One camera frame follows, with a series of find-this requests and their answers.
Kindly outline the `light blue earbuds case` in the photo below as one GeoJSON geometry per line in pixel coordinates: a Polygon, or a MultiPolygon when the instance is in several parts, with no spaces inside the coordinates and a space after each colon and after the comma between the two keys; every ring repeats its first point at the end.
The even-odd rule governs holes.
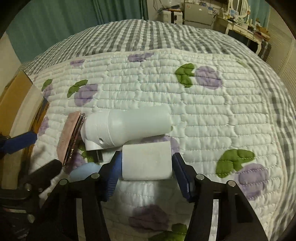
{"type": "Polygon", "coordinates": [[[69,182],[85,180],[93,173],[98,173],[101,166],[96,163],[86,163],[74,169],[69,175],[69,182]]]}

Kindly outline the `dark suitcase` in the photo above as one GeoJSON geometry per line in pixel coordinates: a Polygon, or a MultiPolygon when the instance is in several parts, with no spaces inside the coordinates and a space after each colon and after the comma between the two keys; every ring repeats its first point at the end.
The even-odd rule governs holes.
{"type": "Polygon", "coordinates": [[[268,58],[269,53],[270,53],[270,51],[271,51],[271,48],[272,48],[272,46],[271,46],[271,44],[270,44],[269,42],[267,42],[267,41],[265,41],[265,40],[263,40],[263,41],[261,42],[261,50],[260,50],[258,56],[259,56],[264,62],[267,61],[267,58],[268,58]]]}

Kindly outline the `white square charger box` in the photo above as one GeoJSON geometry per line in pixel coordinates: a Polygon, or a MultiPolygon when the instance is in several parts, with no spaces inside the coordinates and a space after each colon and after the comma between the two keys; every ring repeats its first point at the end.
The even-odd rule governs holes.
{"type": "Polygon", "coordinates": [[[124,180],[166,180],[172,175],[169,141],[123,146],[122,178],[124,180]]]}

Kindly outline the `grey checkered bed cover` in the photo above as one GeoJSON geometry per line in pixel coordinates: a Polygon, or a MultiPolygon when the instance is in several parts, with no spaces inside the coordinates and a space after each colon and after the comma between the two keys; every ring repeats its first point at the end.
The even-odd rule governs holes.
{"type": "Polygon", "coordinates": [[[276,72],[214,30],[124,20],[72,35],[24,65],[50,106],[30,171],[56,158],[68,114],[166,105],[154,142],[216,182],[235,180],[269,240],[295,214],[295,105],[276,72]]]}

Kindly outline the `white plastic spray bottle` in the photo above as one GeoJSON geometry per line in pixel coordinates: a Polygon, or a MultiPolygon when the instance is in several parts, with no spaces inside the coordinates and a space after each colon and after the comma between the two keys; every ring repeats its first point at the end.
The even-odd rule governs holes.
{"type": "Polygon", "coordinates": [[[130,110],[100,110],[86,116],[80,134],[88,151],[120,147],[126,142],[164,135],[172,129],[171,109],[158,105],[130,110]]]}

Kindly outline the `white suitcase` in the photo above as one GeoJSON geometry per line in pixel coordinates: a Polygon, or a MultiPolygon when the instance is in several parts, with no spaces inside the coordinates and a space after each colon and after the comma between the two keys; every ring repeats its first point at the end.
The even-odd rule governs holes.
{"type": "Polygon", "coordinates": [[[161,21],[163,23],[182,25],[183,24],[183,12],[180,9],[170,10],[165,9],[160,13],[161,21]]]}

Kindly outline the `white dressing table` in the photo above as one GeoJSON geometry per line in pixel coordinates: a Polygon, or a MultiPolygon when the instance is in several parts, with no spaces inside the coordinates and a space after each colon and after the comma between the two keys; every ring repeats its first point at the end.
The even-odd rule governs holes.
{"type": "Polygon", "coordinates": [[[259,55],[261,48],[262,48],[262,37],[260,37],[260,35],[248,30],[245,27],[242,27],[241,25],[238,25],[230,20],[226,20],[222,17],[216,17],[215,23],[217,25],[220,25],[222,27],[225,27],[225,35],[229,34],[229,31],[233,31],[236,32],[238,34],[240,34],[243,37],[246,37],[248,40],[251,40],[253,42],[257,43],[257,50],[255,52],[255,54],[259,55]]]}

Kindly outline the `green curtain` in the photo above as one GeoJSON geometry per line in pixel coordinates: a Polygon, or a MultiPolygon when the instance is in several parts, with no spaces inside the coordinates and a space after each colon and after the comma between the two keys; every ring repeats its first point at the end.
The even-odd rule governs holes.
{"type": "Polygon", "coordinates": [[[89,27],[148,19],[147,1],[30,1],[6,30],[21,63],[89,27]]]}

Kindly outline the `red patterned wallet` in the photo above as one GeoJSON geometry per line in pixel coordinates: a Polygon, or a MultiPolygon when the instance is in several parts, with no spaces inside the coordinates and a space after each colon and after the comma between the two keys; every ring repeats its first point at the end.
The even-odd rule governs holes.
{"type": "Polygon", "coordinates": [[[59,142],[57,144],[57,157],[66,166],[72,158],[74,147],[80,135],[81,127],[85,120],[85,114],[80,111],[70,113],[63,126],[59,142]]]}

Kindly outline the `white floral quilted mat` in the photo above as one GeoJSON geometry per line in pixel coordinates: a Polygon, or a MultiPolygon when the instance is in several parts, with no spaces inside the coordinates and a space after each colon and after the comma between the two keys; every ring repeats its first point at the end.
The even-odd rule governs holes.
{"type": "Polygon", "coordinates": [[[100,165],[127,149],[103,204],[112,240],[183,240],[192,204],[169,163],[180,153],[212,181],[234,180],[271,238],[287,185],[272,104],[259,74],[233,54],[177,49],[105,53],[68,60],[32,76],[50,106],[34,146],[35,171],[66,151],[66,121],[82,123],[74,170],[102,151],[100,165]]]}

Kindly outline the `white louvered wardrobe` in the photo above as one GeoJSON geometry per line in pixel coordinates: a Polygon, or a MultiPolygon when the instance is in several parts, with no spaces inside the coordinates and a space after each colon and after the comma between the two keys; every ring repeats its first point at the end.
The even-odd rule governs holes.
{"type": "Polygon", "coordinates": [[[287,89],[295,92],[295,38],[275,9],[268,20],[271,51],[267,63],[274,69],[287,89]]]}

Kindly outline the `oval white vanity mirror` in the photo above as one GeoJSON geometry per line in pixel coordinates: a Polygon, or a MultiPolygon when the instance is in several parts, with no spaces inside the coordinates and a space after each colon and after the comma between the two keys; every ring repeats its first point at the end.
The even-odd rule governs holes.
{"type": "Polygon", "coordinates": [[[228,12],[231,18],[245,18],[250,14],[250,5],[248,0],[229,0],[228,12]]]}

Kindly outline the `small grey refrigerator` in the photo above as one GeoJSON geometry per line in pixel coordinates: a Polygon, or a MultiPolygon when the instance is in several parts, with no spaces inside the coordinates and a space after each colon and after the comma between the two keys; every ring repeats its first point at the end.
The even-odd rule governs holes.
{"type": "Polygon", "coordinates": [[[208,6],[185,3],[184,24],[195,28],[212,29],[214,11],[208,6]]]}

